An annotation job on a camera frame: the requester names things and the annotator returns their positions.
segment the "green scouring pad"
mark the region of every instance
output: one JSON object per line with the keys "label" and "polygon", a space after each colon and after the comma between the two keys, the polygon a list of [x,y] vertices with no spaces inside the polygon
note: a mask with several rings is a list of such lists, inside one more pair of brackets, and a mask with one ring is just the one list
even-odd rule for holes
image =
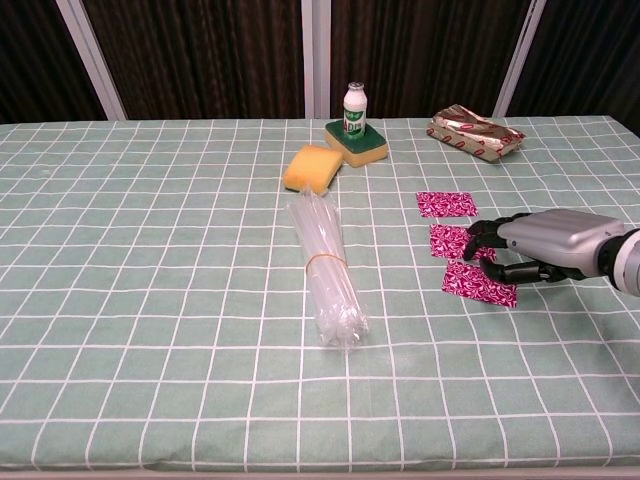
{"label": "green scouring pad", "polygon": [[352,167],[381,160],[389,151],[387,141],[371,125],[365,125],[364,135],[354,140],[345,135],[342,120],[336,120],[325,126],[324,139],[331,148],[341,151]]}

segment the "white bottle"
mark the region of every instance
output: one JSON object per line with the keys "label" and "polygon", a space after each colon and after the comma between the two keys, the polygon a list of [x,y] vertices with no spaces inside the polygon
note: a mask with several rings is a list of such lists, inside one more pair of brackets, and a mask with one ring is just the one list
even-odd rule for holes
{"label": "white bottle", "polygon": [[344,133],[350,139],[362,138],[367,123],[367,96],[364,83],[351,82],[344,96]]}

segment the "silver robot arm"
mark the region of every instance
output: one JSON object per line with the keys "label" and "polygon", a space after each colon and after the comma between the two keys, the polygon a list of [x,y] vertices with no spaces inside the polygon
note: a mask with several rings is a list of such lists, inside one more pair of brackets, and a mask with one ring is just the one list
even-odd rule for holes
{"label": "silver robot arm", "polygon": [[505,266],[481,258],[484,273],[498,282],[557,282],[607,276],[618,290],[640,296],[640,229],[626,232],[618,219],[553,209],[481,220],[468,231],[471,240],[464,252],[465,260],[470,260],[481,246],[509,248],[533,259]]}

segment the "pink patterned paper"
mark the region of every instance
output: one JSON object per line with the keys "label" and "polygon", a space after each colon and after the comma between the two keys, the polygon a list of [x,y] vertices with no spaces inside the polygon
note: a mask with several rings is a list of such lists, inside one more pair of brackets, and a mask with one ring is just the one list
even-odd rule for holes
{"label": "pink patterned paper", "polygon": [[[462,258],[464,249],[471,239],[464,227],[452,225],[431,225],[431,255],[444,258]],[[487,257],[496,261],[496,251],[489,247],[480,247],[473,256],[474,260]]]}
{"label": "pink patterned paper", "polygon": [[475,217],[478,209],[468,192],[418,192],[420,215],[423,217]]}
{"label": "pink patterned paper", "polygon": [[515,307],[517,303],[515,285],[495,282],[479,267],[455,261],[447,265],[442,291],[504,307]]}

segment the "plastic straw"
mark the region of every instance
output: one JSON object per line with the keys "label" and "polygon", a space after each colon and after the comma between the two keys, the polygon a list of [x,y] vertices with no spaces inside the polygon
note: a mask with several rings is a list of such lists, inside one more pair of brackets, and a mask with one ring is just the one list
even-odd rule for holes
{"label": "plastic straw", "polygon": [[352,347],[366,334],[368,324],[349,276],[337,209],[304,190],[289,212],[304,251],[320,338],[326,345]]}

